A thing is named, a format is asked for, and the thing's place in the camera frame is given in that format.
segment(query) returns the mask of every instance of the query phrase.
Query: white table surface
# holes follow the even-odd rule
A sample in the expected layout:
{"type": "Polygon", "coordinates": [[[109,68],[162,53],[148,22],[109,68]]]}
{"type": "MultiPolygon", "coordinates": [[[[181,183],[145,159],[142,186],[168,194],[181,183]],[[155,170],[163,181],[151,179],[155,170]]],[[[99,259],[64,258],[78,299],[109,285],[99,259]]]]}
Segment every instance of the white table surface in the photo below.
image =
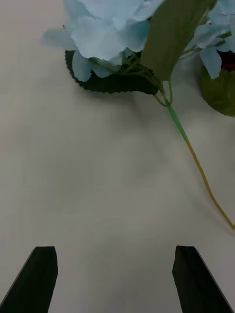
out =
{"type": "MultiPolygon", "coordinates": [[[[0,301],[35,246],[53,245],[50,313],[181,312],[177,245],[195,246],[235,309],[235,233],[168,112],[143,93],[82,90],[39,38],[62,1],[0,2],[0,301]]],[[[175,71],[174,108],[235,222],[235,120],[175,71]]]]}

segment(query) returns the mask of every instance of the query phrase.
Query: hydrangea petal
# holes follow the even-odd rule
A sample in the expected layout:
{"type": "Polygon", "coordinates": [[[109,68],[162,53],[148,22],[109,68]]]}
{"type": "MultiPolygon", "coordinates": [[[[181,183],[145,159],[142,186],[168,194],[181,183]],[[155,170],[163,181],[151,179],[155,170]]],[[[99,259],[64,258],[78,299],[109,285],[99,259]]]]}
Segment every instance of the hydrangea petal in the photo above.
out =
{"type": "Polygon", "coordinates": [[[232,35],[230,37],[227,37],[226,43],[229,45],[230,50],[235,53],[235,17],[232,16],[230,20],[230,27],[231,27],[231,33],[232,35]]]}
{"type": "Polygon", "coordinates": [[[122,64],[122,55],[119,54],[116,57],[109,60],[109,63],[112,65],[121,65],[122,64]]]}
{"type": "Polygon", "coordinates": [[[72,20],[84,15],[90,15],[86,6],[78,0],[63,0],[63,7],[72,20]]]}
{"type": "Polygon", "coordinates": [[[204,49],[216,41],[217,36],[225,34],[226,32],[227,28],[222,25],[201,25],[197,27],[194,33],[193,42],[204,49]]]}
{"type": "Polygon", "coordinates": [[[110,60],[125,49],[111,22],[82,17],[72,26],[71,37],[85,58],[110,60]]]}
{"type": "Polygon", "coordinates": [[[226,14],[235,14],[235,1],[222,0],[222,5],[226,14]]]}
{"type": "Polygon", "coordinates": [[[129,21],[127,26],[120,32],[124,46],[134,52],[143,50],[149,29],[149,22],[129,21]]]}
{"type": "Polygon", "coordinates": [[[91,63],[78,50],[72,58],[72,69],[76,78],[81,82],[88,81],[91,76],[91,63]]]}
{"type": "Polygon", "coordinates": [[[41,39],[43,44],[61,47],[65,50],[77,50],[71,38],[71,32],[63,29],[51,29],[43,34],[41,39]]]}
{"type": "Polygon", "coordinates": [[[94,16],[111,20],[113,17],[125,18],[134,15],[143,0],[80,0],[94,16]]]}
{"type": "Polygon", "coordinates": [[[136,21],[144,21],[147,20],[153,13],[157,10],[157,8],[162,4],[164,0],[145,0],[143,1],[140,8],[136,11],[132,19],[136,21]]]}
{"type": "Polygon", "coordinates": [[[214,48],[204,49],[200,52],[202,61],[212,79],[219,77],[221,71],[221,57],[214,48]]]}
{"type": "Polygon", "coordinates": [[[221,52],[228,52],[230,51],[230,46],[229,44],[223,44],[223,45],[220,45],[219,47],[216,47],[216,50],[218,51],[221,51],[221,52]]]}

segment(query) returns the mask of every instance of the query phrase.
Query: blue hydrangea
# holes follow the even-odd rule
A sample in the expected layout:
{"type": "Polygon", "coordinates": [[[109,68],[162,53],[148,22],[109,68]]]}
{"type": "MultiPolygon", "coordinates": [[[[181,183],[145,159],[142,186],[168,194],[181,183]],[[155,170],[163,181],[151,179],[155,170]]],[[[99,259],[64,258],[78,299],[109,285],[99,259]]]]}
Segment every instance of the blue hydrangea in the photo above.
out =
{"type": "Polygon", "coordinates": [[[235,52],[235,0],[217,2],[209,13],[209,22],[196,29],[190,42],[191,47],[194,45],[202,49],[199,54],[211,78],[218,77],[222,61],[217,50],[235,52]],[[223,40],[219,36],[229,32],[232,35],[224,39],[225,43],[216,46],[223,40]]]}
{"type": "Polygon", "coordinates": [[[163,1],[63,0],[71,22],[64,30],[48,30],[43,42],[75,50],[72,67],[79,80],[87,81],[91,70],[99,77],[108,76],[118,70],[122,52],[143,50],[147,19],[163,1]]]}

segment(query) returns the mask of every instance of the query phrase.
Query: flower bouquet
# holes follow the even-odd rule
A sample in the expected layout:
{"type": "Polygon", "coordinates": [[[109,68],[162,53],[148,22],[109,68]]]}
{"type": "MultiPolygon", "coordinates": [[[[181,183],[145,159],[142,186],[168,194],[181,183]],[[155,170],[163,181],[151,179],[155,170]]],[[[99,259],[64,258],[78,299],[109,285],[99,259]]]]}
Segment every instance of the flower bouquet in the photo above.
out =
{"type": "Polygon", "coordinates": [[[235,115],[235,73],[233,68],[221,70],[223,53],[235,53],[235,0],[63,0],[63,5],[70,22],[49,29],[42,41],[66,51],[67,67],[84,89],[153,95],[169,111],[212,201],[235,229],[216,202],[172,107],[171,88],[176,63],[199,55],[204,99],[216,110],[235,115]]]}

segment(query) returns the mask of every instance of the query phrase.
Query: green leaf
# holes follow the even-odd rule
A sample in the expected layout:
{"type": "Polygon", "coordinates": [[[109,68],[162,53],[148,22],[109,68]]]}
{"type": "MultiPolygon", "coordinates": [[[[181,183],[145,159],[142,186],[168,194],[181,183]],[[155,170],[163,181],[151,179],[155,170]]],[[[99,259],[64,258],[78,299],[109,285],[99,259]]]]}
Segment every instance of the green leaf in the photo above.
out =
{"type": "Polygon", "coordinates": [[[127,92],[127,91],[141,91],[147,94],[156,94],[158,88],[148,82],[143,76],[137,73],[114,73],[108,77],[100,78],[94,72],[87,82],[79,81],[72,70],[72,58],[74,51],[66,51],[65,59],[67,68],[70,71],[73,79],[85,90],[97,92],[127,92]]]}
{"type": "Polygon", "coordinates": [[[235,116],[235,71],[222,69],[219,77],[212,79],[203,67],[200,86],[209,106],[223,115],[235,116]]]}
{"type": "Polygon", "coordinates": [[[165,0],[154,13],[142,64],[166,81],[215,0],[165,0]]]}

